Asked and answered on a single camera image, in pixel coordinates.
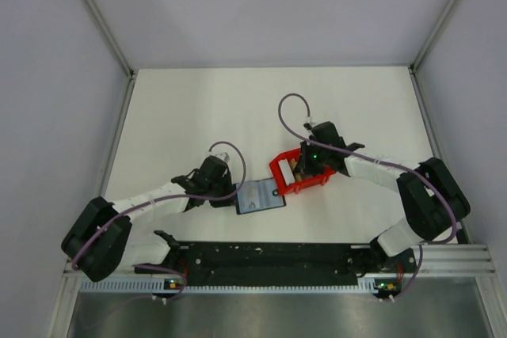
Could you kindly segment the white credit card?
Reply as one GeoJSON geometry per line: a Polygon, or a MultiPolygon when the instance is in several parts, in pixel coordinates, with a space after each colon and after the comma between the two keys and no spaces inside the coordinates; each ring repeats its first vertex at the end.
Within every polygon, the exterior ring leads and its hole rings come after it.
{"type": "Polygon", "coordinates": [[[238,205],[238,214],[245,215],[261,208],[261,198],[257,182],[247,182],[242,186],[240,195],[240,204],[238,205]]]}

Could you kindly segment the red plastic card tray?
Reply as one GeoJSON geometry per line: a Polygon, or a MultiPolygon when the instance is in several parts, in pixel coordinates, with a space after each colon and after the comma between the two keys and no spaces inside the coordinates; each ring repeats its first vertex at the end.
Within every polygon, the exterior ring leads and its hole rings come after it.
{"type": "Polygon", "coordinates": [[[320,173],[316,173],[312,167],[305,169],[300,158],[300,148],[296,148],[278,154],[269,163],[277,195],[297,194],[317,185],[324,186],[335,174],[328,166],[324,166],[320,173]]]}

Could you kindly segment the black leather card holder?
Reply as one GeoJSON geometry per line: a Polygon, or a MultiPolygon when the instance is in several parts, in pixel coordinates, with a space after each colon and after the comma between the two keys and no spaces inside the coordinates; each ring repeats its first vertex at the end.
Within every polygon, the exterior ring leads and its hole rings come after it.
{"type": "MultiPolygon", "coordinates": [[[[257,182],[259,187],[259,195],[261,198],[261,208],[259,211],[267,211],[277,208],[282,208],[286,206],[285,198],[278,192],[278,187],[276,186],[276,182],[273,178],[266,178],[262,180],[252,180],[247,182],[257,182]]],[[[235,206],[236,214],[238,215],[238,206],[235,206]]]]}

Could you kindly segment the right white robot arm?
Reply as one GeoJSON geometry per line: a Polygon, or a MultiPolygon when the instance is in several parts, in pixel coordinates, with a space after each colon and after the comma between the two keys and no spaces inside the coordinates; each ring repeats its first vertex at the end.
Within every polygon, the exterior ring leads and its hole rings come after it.
{"type": "Polygon", "coordinates": [[[404,216],[370,243],[369,259],[375,269],[390,270],[398,263],[399,253],[434,240],[470,214],[467,198],[439,158],[395,161],[373,154],[362,144],[347,145],[330,121],[305,123],[304,127],[310,136],[300,144],[296,172],[317,175],[331,169],[399,194],[404,216]]]}

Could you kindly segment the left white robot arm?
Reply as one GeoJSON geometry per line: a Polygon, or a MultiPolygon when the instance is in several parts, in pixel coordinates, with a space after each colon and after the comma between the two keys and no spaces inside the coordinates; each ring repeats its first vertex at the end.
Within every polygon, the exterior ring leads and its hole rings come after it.
{"type": "Polygon", "coordinates": [[[228,154],[213,154],[200,168],[151,191],[117,201],[102,196],[90,200],[64,237],[62,251],[93,282],[140,264],[171,272],[179,265],[177,242],[158,222],[204,203],[234,204],[228,162],[228,154]]]}

